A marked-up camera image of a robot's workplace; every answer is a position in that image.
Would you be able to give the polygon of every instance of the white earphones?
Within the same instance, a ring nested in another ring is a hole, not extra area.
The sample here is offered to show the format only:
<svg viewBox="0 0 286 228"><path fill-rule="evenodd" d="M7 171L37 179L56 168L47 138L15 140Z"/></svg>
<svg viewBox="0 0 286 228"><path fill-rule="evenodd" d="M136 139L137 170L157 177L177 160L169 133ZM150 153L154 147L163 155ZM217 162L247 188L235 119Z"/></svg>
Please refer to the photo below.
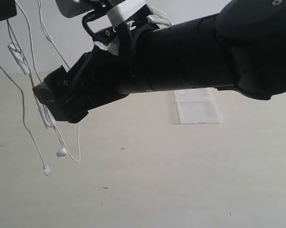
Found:
<svg viewBox="0 0 286 228"><path fill-rule="evenodd" d="M60 150L56 153L56 155L57 155L59 158L64 157L64 156L66 156L67 154L68 154L68 153L67 153L67 150L66 150L65 147L62 148L62 149L60 149Z"/></svg>

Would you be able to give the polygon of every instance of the robotic arm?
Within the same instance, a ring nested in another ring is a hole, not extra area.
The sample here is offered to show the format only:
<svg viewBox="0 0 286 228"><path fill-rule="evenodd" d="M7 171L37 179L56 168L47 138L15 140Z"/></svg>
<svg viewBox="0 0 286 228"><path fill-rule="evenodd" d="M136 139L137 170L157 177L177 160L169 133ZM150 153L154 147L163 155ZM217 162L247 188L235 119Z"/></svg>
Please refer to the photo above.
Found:
<svg viewBox="0 0 286 228"><path fill-rule="evenodd" d="M232 0L167 28L144 0L74 0L71 11L56 1L66 17L90 11L83 26L94 41L70 71L61 66L34 88L57 121L78 123L133 93L213 87L269 100L286 92L286 0ZM105 15L112 27L94 33L87 23Z"/></svg>

